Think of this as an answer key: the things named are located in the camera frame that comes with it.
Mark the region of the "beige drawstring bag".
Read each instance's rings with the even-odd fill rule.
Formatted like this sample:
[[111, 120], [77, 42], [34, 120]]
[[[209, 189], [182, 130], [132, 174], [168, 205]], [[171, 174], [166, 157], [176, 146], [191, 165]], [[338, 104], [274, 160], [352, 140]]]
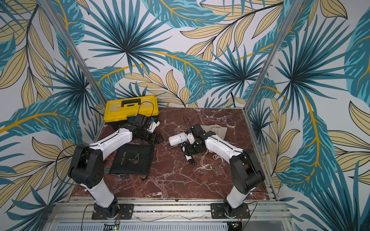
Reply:
[[[201, 127], [203, 128], [203, 130], [205, 132], [208, 132], [208, 131], [212, 131], [214, 132], [216, 135], [218, 135], [220, 138], [224, 138], [225, 135], [226, 135], [226, 132], [227, 132], [227, 128], [226, 127], [222, 127], [220, 125], [201, 125]], [[211, 164], [205, 164], [204, 163], [204, 160], [205, 160], [205, 157], [208, 153], [211, 153], [211, 151], [206, 151], [202, 158], [201, 158], [201, 161], [200, 161], [200, 167], [198, 167], [196, 170], [200, 170], [200, 169], [204, 169], [204, 170], [207, 170], [207, 171], [211, 171], [213, 170], [213, 167]]]

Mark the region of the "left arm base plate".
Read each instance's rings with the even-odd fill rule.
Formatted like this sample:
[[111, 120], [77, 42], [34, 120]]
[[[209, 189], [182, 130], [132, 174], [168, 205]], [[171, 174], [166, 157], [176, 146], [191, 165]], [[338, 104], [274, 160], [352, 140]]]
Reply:
[[130, 220], [134, 211], [134, 204], [113, 204], [108, 208], [94, 204], [92, 220]]

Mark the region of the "black drawstring bag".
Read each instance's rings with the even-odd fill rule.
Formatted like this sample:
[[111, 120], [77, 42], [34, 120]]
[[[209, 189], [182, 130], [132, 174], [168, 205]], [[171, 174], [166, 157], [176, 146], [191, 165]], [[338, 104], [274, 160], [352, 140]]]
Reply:
[[125, 144], [117, 150], [109, 173], [148, 176], [153, 154], [153, 144]]

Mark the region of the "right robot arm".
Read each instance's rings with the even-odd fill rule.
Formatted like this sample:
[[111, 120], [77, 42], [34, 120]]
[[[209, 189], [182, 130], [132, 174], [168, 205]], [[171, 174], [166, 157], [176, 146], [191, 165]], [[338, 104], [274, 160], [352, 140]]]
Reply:
[[180, 136], [185, 140], [180, 144], [185, 158], [196, 165], [193, 155], [205, 151], [213, 152], [230, 166], [233, 188], [225, 199], [229, 210], [239, 208], [248, 194], [265, 180], [264, 171], [252, 149], [241, 149], [221, 139], [213, 131], [205, 132], [196, 124]]

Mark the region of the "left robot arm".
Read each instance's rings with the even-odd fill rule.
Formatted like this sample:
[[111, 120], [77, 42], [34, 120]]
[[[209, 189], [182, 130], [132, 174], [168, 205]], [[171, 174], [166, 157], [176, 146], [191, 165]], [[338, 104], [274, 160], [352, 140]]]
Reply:
[[75, 148], [68, 176], [89, 192], [95, 200], [95, 210], [104, 212], [110, 218], [119, 212], [118, 200], [104, 181], [105, 159], [135, 139], [160, 144], [164, 141], [163, 136], [154, 131], [159, 125], [158, 118], [137, 114], [134, 121], [125, 122], [113, 134]]

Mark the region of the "white hair dryer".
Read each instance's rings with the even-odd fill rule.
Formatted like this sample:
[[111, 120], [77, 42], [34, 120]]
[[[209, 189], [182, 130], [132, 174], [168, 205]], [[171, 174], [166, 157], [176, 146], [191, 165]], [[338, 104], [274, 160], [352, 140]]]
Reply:
[[186, 160], [192, 165], [196, 165], [195, 160], [193, 159], [194, 154], [194, 147], [190, 144], [187, 140], [187, 133], [182, 132], [177, 135], [173, 135], [169, 137], [169, 144], [170, 146], [177, 146], [180, 145], [181, 149], [184, 153]]

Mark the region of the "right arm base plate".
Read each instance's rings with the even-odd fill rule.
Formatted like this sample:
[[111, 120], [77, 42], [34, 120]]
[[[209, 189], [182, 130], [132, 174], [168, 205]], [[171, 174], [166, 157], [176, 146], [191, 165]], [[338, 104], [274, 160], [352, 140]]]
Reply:
[[210, 207], [212, 219], [245, 219], [251, 217], [247, 204], [242, 204], [237, 208], [232, 208], [227, 203], [212, 203]]

